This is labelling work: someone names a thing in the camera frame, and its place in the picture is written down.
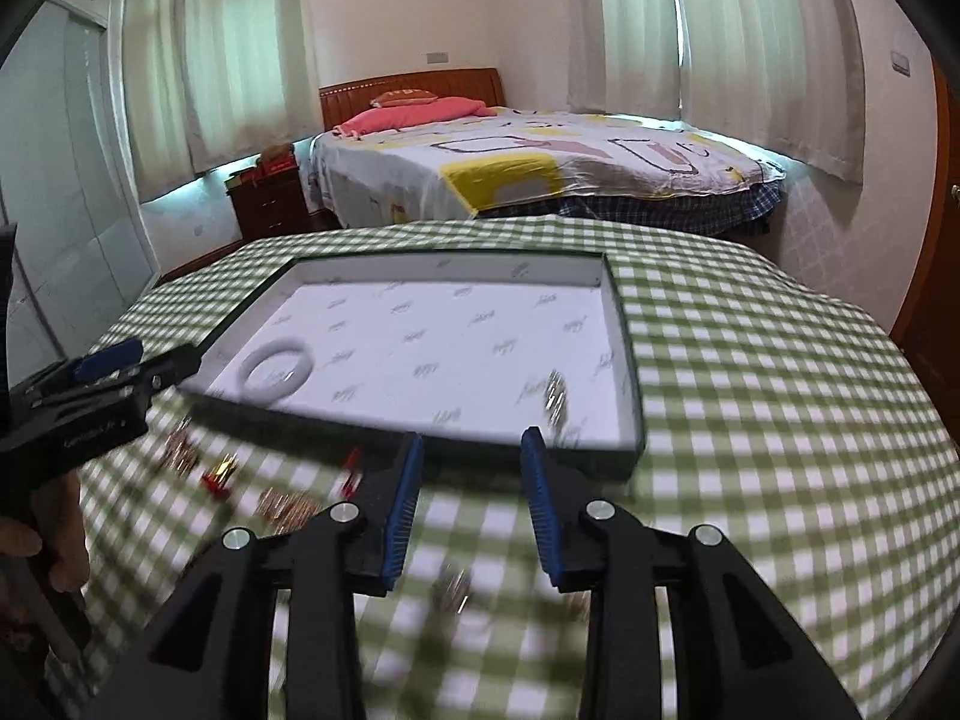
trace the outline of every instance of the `pink pillow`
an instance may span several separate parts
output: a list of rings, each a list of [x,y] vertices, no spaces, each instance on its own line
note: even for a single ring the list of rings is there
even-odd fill
[[[371,108],[333,128],[334,135],[359,138],[388,129],[416,127],[418,124],[452,122],[464,116],[496,116],[482,100],[469,98],[440,98],[426,105],[402,105],[395,108]]]

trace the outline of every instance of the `green gingham tablecloth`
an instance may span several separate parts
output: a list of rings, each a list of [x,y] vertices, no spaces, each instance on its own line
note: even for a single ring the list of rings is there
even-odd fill
[[[894,344],[861,309],[810,292],[746,247],[604,221],[515,218],[415,223],[261,241],[154,290],[103,343],[142,338],[148,355],[198,343],[290,259],[376,250],[515,247],[603,251],[623,299],[648,428],[618,501],[656,528],[712,522],[776,591],[868,718],[885,717],[928,662],[960,604],[960,466]],[[270,485],[338,488],[335,466],[280,455],[196,423],[208,466],[236,452],[233,506],[158,467],[185,414],[155,399],[150,433],[83,471],[95,641],[83,667],[48,680],[76,714],[172,591],[189,557],[230,524],[258,533]],[[444,560],[469,566],[459,618],[430,587]],[[356,599],[371,718],[572,718],[586,630],[536,562],[520,481],[449,480],[419,498],[404,576]],[[272,652],[282,707],[286,610]],[[664,702],[676,685],[666,619]]]

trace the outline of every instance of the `human hand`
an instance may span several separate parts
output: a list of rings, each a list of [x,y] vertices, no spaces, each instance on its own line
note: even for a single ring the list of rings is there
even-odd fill
[[[90,578],[90,560],[77,472],[70,471],[36,490],[31,504],[40,532],[16,519],[0,517],[0,555],[32,557],[46,543],[54,556],[49,574],[51,587],[58,592],[79,590]],[[16,599],[5,599],[0,592],[0,615],[22,622],[26,613]]]

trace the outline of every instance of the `white curtain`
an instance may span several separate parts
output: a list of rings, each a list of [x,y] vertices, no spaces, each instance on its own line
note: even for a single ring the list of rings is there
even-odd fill
[[[176,0],[124,1],[124,97],[141,202],[195,177],[175,11]]]
[[[302,0],[126,0],[123,74],[141,202],[322,129]]]
[[[301,0],[184,0],[189,132],[209,170],[320,130]]]
[[[683,120],[863,178],[863,56],[851,0],[680,0]]]
[[[570,11],[572,110],[680,117],[674,0],[571,0]]]

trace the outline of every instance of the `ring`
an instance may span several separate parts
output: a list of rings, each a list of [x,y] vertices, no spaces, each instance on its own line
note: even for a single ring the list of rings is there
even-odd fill
[[[290,353],[298,356],[294,370],[270,384],[255,386],[250,383],[250,377],[258,365],[267,362],[270,357]],[[282,397],[294,394],[306,383],[312,372],[313,354],[306,343],[296,338],[278,338],[276,341],[270,341],[263,344],[257,351],[251,352],[237,368],[241,399],[257,406],[270,406]]]

